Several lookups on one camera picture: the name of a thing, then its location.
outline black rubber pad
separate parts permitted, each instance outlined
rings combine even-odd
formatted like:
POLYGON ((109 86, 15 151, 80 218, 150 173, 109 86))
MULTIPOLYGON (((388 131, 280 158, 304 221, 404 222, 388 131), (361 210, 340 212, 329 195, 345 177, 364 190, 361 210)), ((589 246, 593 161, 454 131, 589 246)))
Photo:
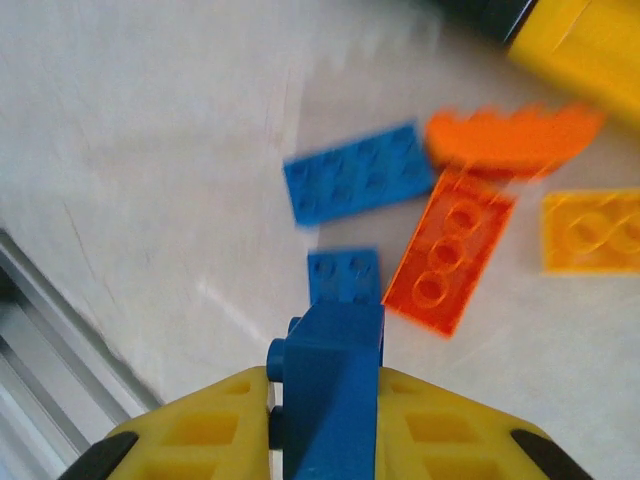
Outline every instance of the black rubber pad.
POLYGON ((511 437, 549 480, 593 480, 591 475, 553 441, 520 429, 513 430, 511 437))
POLYGON ((107 480, 138 441, 133 432, 122 432, 94 444, 58 480, 107 480))

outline yellow lego brick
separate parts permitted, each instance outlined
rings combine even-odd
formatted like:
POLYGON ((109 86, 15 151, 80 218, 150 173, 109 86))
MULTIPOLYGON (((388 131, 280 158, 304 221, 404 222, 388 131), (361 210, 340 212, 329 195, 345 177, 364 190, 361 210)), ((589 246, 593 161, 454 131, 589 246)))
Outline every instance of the yellow lego brick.
POLYGON ((640 3, 538 0, 509 56, 640 128, 640 3))
POLYGON ((547 195, 543 235, 552 272, 640 273, 640 189, 547 195))
POLYGON ((376 480, 547 480, 513 440, 536 426, 404 373, 380 369, 376 480))
POLYGON ((120 425, 139 438, 109 480, 268 480, 270 394, 251 368, 120 425))

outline transparent orange lego brick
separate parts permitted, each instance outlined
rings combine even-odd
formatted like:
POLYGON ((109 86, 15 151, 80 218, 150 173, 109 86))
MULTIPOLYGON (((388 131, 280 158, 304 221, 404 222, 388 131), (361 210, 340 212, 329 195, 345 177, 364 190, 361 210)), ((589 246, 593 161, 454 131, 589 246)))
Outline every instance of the transparent orange lego brick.
POLYGON ((451 337, 514 204, 481 180, 446 170, 383 303, 451 337))
POLYGON ((549 194, 543 224, 547 270, 640 273, 640 189, 549 194))

